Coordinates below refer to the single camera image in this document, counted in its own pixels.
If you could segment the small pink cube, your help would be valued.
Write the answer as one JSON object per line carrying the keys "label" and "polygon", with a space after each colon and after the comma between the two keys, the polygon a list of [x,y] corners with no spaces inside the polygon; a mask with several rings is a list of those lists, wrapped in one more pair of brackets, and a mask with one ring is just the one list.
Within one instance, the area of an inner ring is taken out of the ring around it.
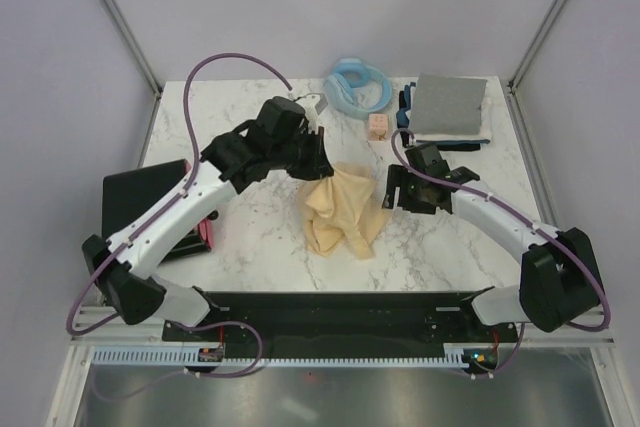
{"label": "small pink cube", "polygon": [[389,117],[386,114],[370,114],[367,120],[367,138],[370,141],[383,141],[390,133]]}

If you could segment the black pink drawer organizer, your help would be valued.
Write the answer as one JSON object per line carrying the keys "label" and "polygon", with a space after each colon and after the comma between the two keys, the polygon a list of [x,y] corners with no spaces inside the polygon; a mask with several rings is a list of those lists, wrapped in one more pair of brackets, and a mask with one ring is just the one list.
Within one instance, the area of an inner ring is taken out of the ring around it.
{"label": "black pink drawer organizer", "polygon": [[[107,239],[132,224],[167,194],[190,171],[186,159],[174,160],[106,176],[102,183],[101,237]],[[210,252],[214,247],[212,221],[218,213],[191,229],[164,257],[171,261]]]}

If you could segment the yellow t shirt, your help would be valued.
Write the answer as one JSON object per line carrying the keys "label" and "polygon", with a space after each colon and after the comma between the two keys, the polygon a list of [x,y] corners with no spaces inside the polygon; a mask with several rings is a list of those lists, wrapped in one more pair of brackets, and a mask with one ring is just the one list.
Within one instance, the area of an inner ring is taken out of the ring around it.
{"label": "yellow t shirt", "polygon": [[356,258],[373,258],[372,244],[391,216],[375,190],[369,167],[344,162],[331,177],[303,182],[297,202],[307,249],[328,257],[346,243]]}

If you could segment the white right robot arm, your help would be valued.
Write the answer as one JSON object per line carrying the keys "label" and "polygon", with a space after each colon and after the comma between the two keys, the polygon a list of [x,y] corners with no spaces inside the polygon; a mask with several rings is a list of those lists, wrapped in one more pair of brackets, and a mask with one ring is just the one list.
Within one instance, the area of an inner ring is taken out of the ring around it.
{"label": "white right robot arm", "polygon": [[387,170],[386,209],[433,215],[443,210],[486,234],[520,265],[518,284],[490,287],[467,297],[458,328],[477,341],[494,325],[531,323],[543,332],[567,325],[601,332],[611,322],[589,237],[533,221],[495,195],[466,167],[427,175],[410,166]]}

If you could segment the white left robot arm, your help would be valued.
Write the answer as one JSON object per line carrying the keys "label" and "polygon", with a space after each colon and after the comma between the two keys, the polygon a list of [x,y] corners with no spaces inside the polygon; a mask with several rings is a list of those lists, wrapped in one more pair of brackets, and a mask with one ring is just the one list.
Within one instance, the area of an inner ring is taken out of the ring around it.
{"label": "white left robot arm", "polygon": [[106,240],[91,236],[83,246],[94,268],[91,280],[116,315],[128,325],[160,317],[198,340],[215,336],[220,318],[204,294],[158,277],[157,268],[209,214],[274,170],[298,180],[332,176],[324,129],[311,129],[306,121],[275,128],[245,121],[215,137],[189,174],[131,226]]}

